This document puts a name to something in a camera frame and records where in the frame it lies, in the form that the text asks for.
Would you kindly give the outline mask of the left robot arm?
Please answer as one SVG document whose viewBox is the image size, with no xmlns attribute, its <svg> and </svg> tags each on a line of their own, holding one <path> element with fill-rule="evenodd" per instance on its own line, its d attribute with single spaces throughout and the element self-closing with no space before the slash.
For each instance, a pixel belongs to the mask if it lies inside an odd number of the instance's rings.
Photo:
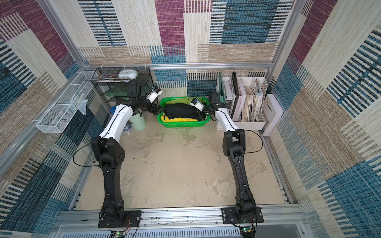
<svg viewBox="0 0 381 238">
<path fill-rule="evenodd" d="M 98 138 L 91 142 L 95 159 L 104 178 L 105 198 L 98 228 L 122 227 L 129 220 L 121 193 L 120 174 L 126 153 L 119 144 L 120 138 L 127 122 L 137 109 L 145 108 L 154 115 L 160 113 L 157 98 L 161 94 L 162 90 L 154 85 L 145 95 L 136 91 L 132 96 L 119 97 L 111 120 Z"/>
</svg>

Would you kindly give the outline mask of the black shorts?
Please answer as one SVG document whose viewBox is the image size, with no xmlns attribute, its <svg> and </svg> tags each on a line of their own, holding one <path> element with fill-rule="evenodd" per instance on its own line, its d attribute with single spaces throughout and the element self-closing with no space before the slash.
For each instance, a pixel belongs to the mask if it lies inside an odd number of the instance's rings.
<svg viewBox="0 0 381 238">
<path fill-rule="evenodd" d="M 203 113 L 195 107 L 183 103 L 169 104 L 165 106 L 164 119 L 194 119 L 204 121 L 206 113 Z"/>
</svg>

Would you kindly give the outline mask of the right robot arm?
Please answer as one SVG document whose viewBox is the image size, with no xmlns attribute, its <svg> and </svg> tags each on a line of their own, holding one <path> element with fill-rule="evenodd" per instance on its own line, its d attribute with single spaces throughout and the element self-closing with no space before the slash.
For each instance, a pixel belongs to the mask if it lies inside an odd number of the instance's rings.
<svg viewBox="0 0 381 238">
<path fill-rule="evenodd" d="M 227 108 L 220 101 L 219 95 L 209 94 L 208 113 L 214 114 L 221 124 L 224 135 L 222 149 L 232 167 L 236 188 L 236 215 L 239 221 L 256 222 L 257 205 L 251 192 L 245 169 L 246 134 L 238 128 L 228 115 Z"/>
</svg>

